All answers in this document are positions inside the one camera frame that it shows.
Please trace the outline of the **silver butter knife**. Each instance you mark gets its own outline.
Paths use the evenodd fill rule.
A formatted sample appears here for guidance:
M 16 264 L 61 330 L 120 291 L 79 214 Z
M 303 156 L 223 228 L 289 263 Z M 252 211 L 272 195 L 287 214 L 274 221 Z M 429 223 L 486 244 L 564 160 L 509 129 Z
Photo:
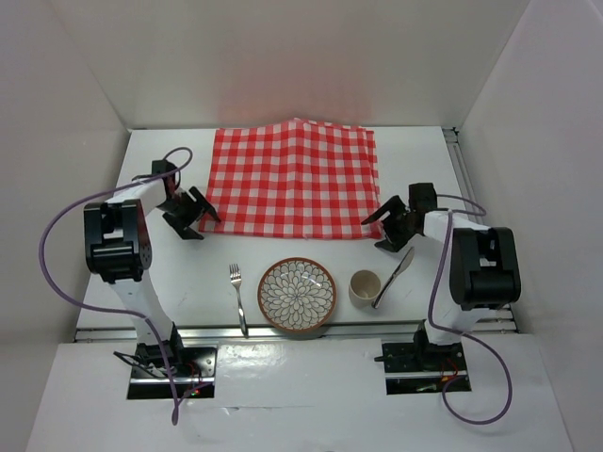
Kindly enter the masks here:
M 408 249 L 406 251 L 406 253 L 404 254 L 403 258 L 401 259 L 401 261 L 399 262 L 399 264 L 397 265 L 395 270 L 392 272 L 392 274 L 386 280 L 385 284 L 383 285 L 383 287 L 382 287 L 381 291 L 379 292 L 379 294 L 377 295 L 377 297 L 372 301 L 371 307 L 373 309 L 378 309 L 380 307 L 386 292 L 389 290 L 389 288 L 394 283 L 396 278 L 399 275 L 401 275 L 411 265 L 411 263 L 414 260 L 414 257 L 415 257 L 415 248 L 411 247 L 410 249 Z

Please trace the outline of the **beige cup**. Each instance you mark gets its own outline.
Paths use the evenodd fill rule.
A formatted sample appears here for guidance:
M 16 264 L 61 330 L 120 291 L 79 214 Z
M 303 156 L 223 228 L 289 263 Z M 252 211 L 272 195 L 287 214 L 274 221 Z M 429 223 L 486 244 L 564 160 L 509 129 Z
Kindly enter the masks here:
M 379 276 L 370 270 L 359 270 L 350 278 L 350 302 L 358 309 L 369 307 L 381 293 L 381 290 L 382 283 Z

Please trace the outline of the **silver fork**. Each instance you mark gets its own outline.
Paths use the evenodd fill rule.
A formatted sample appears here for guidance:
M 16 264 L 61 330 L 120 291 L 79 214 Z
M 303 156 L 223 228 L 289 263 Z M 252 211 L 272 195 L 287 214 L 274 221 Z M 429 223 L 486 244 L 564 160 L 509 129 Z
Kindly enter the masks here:
M 229 265 L 229 276 L 230 276 L 231 285 L 236 290 L 236 302 L 237 302 L 237 314 L 238 314 L 239 327 L 241 329 L 241 333 L 243 334 L 243 336 L 245 338 L 248 338 L 249 337 L 249 329 L 247 326 L 246 316 L 245 316 L 243 303 L 242 303 L 242 299 L 241 299 L 241 293 L 240 293 L 242 277 L 241 277 L 241 271 L 237 264 Z

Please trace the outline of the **red white checkered cloth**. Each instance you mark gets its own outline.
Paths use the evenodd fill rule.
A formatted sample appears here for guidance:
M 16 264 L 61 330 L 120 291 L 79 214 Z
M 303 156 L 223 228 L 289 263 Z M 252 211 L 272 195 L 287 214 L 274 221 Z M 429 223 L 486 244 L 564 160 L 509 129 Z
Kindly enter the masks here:
M 381 205 L 374 133 L 361 126 L 292 119 L 221 128 L 206 191 L 217 219 L 203 233 L 269 238 L 378 238 L 365 219 Z

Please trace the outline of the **floral patterned ceramic bowl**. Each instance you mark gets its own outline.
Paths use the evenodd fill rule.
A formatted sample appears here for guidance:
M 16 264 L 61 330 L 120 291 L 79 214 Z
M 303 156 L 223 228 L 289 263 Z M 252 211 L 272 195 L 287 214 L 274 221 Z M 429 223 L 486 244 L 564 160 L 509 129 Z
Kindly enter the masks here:
M 334 277 L 320 263 L 290 257 L 270 266 L 257 287 L 260 312 L 277 330 L 309 334 L 324 327 L 334 313 Z

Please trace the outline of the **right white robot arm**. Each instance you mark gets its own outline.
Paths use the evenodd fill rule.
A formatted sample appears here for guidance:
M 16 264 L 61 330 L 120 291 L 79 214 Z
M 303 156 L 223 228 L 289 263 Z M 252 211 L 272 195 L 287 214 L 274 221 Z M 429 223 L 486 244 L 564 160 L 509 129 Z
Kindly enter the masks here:
M 438 193 L 432 183 L 409 186 L 409 200 L 394 196 L 362 220 L 379 222 L 375 247 L 398 252 L 417 235 L 441 245 L 427 319 L 414 334 L 411 357 L 434 370 L 460 351 L 461 338 L 489 313 L 518 301 L 521 278 L 513 231 L 471 221 L 485 210 L 473 201 Z

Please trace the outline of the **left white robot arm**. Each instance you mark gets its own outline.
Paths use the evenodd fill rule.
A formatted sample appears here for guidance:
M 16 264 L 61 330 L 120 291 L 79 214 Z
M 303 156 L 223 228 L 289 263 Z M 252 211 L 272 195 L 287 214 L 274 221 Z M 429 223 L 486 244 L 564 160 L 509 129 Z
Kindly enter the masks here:
M 173 376 L 185 367 L 187 354 L 151 281 L 153 251 L 146 217 L 159 210 L 183 240 L 204 238 L 193 228 L 203 217 L 221 219 L 197 187 L 184 190 L 179 186 L 176 166 L 166 158 L 153 161 L 151 172 L 135 180 L 135 186 L 106 202 L 84 207 L 86 263 L 131 313 L 139 362 Z

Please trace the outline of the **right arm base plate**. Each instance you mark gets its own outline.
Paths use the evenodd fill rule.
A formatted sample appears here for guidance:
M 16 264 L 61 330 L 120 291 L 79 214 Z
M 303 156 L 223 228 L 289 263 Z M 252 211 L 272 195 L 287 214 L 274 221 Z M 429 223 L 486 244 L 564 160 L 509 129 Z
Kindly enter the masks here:
M 382 343 L 381 354 L 373 359 L 383 366 L 389 396 L 470 392 L 464 350 L 460 343 L 433 350 L 431 345 Z

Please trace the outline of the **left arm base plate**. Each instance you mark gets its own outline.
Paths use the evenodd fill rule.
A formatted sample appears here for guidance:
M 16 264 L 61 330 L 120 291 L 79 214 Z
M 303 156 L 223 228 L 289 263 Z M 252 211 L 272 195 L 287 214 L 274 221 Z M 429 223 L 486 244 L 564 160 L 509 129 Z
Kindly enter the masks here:
M 144 363 L 136 355 L 114 355 L 131 368 L 126 398 L 128 400 L 154 400 L 171 398 L 171 387 L 163 363 Z M 182 362 L 172 364 L 176 394 L 190 399 L 209 399 L 215 396 L 215 376 L 218 348 L 216 346 L 185 347 Z

